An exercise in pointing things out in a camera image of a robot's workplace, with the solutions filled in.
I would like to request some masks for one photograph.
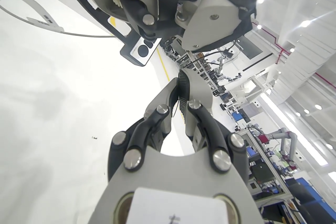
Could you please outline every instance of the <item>gray cable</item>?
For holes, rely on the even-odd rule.
[[[55,30],[50,30],[50,29],[47,29],[47,28],[44,28],[44,27],[40,27],[40,26],[36,26],[34,23],[26,20],[26,19],[23,19],[13,13],[11,13],[10,11],[8,11],[7,9],[5,9],[3,6],[0,6],[0,9],[3,10],[4,12],[6,12],[7,14],[15,17],[16,19],[19,19],[27,24],[30,24],[30,25],[33,25],[35,27],[38,27],[38,28],[42,28],[42,29],[46,29],[46,30],[49,30],[51,32],[57,32]],[[72,33],[72,32],[57,32],[57,33],[62,33],[62,34],[68,34],[68,35],[74,35],[74,36],[81,36],[81,37],[94,37],[94,38],[117,38],[116,36],[114,35],[88,35],[88,34],[78,34],[78,33]]]

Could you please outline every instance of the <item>circular hole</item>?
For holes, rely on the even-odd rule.
[[[210,20],[217,20],[219,18],[218,14],[213,14],[210,16]]]
[[[121,197],[113,213],[113,224],[126,224],[133,195],[134,192],[130,192]]]
[[[148,50],[146,45],[139,46],[139,48],[138,48],[139,56],[146,57],[148,55],[148,53],[149,53],[149,50]]]
[[[238,224],[239,213],[234,202],[224,194],[215,195],[214,198],[225,202],[228,212],[228,224]]]

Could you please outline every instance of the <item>black cable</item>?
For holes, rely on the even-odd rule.
[[[178,107],[179,107],[179,102],[180,102],[180,98],[177,100],[177,106],[176,106],[176,110],[175,110],[175,112],[174,112],[174,115],[173,115],[173,117],[175,116],[175,114],[176,114],[176,112],[177,112],[177,109],[178,109]]]
[[[228,48],[228,51],[229,51],[234,45],[235,45],[235,40],[234,40],[234,43],[232,44],[232,46],[231,46],[230,48]],[[200,57],[200,58],[198,58],[198,59],[196,59],[196,60],[194,60],[194,61],[188,63],[188,64],[187,64],[186,66],[184,66],[183,68],[186,68],[186,67],[188,67],[189,65],[192,65],[193,63],[195,63],[196,61],[199,61],[200,59],[203,59],[203,58],[205,58],[205,57],[208,57],[208,56],[211,56],[211,55],[214,55],[214,54],[222,53],[222,52],[224,52],[224,51],[214,51],[214,52],[211,53],[211,54],[207,54],[207,55],[205,55],[205,56],[203,56],[203,57]]]
[[[219,65],[219,63],[207,62],[209,64]]]
[[[190,63],[188,63],[186,66],[184,66],[183,68],[186,68],[186,67],[188,67],[189,65],[192,65],[193,63],[195,63],[196,61],[199,61],[200,59],[203,59],[203,58],[205,58],[205,57],[208,57],[208,56],[211,56],[211,55],[214,55],[214,54],[218,54],[218,53],[222,53],[223,51],[214,51],[213,53],[211,53],[211,54],[207,54],[207,55],[205,55],[204,57],[200,57],[200,58],[198,58],[198,59],[196,59],[196,60],[194,60],[194,61],[192,61],[192,62],[190,62]]]
[[[228,51],[230,51],[234,45],[235,45],[235,40],[233,41],[232,46],[230,48],[228,48]]]
[[[5,9],[3,6],[0,6],[0,9],[3,10],[4,12],[6,12],[7,14],[15,17],[16,19],[22,21],[22,22],[25,22],[27,24],[30,24],[32,26],[35,26],[35,27],[38,27],[38,28],[41,28],[41,29],[45,29],[45,30],[48,30],[48,31],[51,31],[51,32],[57,32],[57,33],[61,33],[61,34],[67,34],[67,35],[73,35],[73,36],[81,36],[81,37],[93,37],[93,38],[117,38],[116,36],[114,35],[88,35],[88,34],[78,34],[78,33],[72,33],[72,32],[62,32],[62,31],[55,31],[55,30],[52,30],[52,29],[48,29],[48,28],[45,28],[43,26],[37,26],[35,25],[33,22],[30,22],[26,19],[23,19],[13,13],[11,13],[10,11],[8,11],[7,9]]]

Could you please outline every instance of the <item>ceiling light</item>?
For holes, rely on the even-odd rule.
[[[336,172],[328,173],[328,176],[336,183]]]
[[[289,131],[292,131],[297,135],[297,139],[300,141],[302,146],[312,155],[312,157],[317,161],[321,166],[327,165],[328,162],[320,155],[320,153],[311,145],[311,143],[303,136],[303,134],[294,126],[294,124],[284,115],[284,113],[277,107],[275,103],[272,102],[270,97],[265,93],[262,93],[260,97],[265,101],[265,103],[270,107],[270,109],[279,117],[283,124],[288,128]]]
[[[306,28],[312,21],[310,20],[305,20],[301,23],[300,27]]]

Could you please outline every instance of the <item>ceiling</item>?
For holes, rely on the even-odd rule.
[[[289,52],[287,59],[292,61],[293,68],[303,61],[311,63],[310,71],[302,66],[301,72],[307,75],[298,83],[292,84],[292,79],[286,78],[290,91],[283,100],[287,99],[336,149],[335,142],[331,141],[336,138],[336,0],[264,0],[257,4],[257,13],[257,21],[277,35],[279,45],[288,51],[297,50]],[[300,27],[305,20],[312,22],[306,28]],[[322,106],[322,110],[316,109],[316,104]]]

